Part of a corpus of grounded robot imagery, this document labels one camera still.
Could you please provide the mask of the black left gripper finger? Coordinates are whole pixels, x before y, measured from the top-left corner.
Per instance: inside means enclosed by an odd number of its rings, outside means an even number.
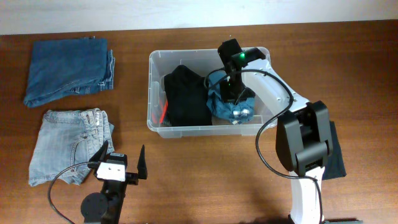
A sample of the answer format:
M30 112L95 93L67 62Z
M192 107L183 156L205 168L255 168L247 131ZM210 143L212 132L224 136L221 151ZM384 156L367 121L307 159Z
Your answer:
M142 145L139 160L137 163L137 171L138 171L138 178L142 180L147 179L147 166L146 166L146 157L145 157L145 145Z
M100 149L90 158L90 162L102 162L108 150L108 140L105 140Z

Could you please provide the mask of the blue denim shirt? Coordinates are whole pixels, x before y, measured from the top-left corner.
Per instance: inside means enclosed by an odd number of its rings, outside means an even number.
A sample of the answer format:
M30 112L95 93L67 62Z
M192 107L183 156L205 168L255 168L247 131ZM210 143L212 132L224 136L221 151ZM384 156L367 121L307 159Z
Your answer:
M206 79L208 85L208 99L206 105L212 115L228 120L231 124L242 124L253 120L255 107L255 93L250 88L245 88L243 93L239 92L239 100L231 103L224 102L221 98L220 84L213 89L210 88L218 80L226 75L223 70L213 70Z

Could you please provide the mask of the black garment with red stripe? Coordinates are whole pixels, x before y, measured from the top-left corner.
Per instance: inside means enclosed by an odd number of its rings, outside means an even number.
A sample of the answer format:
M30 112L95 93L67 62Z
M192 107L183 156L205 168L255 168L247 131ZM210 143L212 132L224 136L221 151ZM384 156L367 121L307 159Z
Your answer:
M211 126L204 78L184 65L152 83L150 121L160 126Z

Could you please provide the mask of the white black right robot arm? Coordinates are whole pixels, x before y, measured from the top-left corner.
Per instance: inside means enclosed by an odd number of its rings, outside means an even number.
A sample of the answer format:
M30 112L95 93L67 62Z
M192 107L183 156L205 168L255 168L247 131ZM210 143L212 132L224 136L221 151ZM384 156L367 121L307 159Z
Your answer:
M226 75L214 86L220 87L227 103L245 99L251 90L273 116L256 134L259 146L262 132L277 121L275 149L292 186L292 223L324 223L321 195L322 175L333 152L328 108L322 101L310 102L300 96L271 67L267 55L257 47L242 49L236 39L223 42L218 55Z

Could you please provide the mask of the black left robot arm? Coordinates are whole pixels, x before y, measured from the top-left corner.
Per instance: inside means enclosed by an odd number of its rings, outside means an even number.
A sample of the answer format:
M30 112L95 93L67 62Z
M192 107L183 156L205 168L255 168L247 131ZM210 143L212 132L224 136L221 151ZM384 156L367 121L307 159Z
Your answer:
M141 147L136 173L126 170L127 155L107 153L107 150L105 141L89 160L88 167L103 186L100 192L89 194L81 203L85 223L118 223L127 186L137 185L139 180L147 178L145 146Z

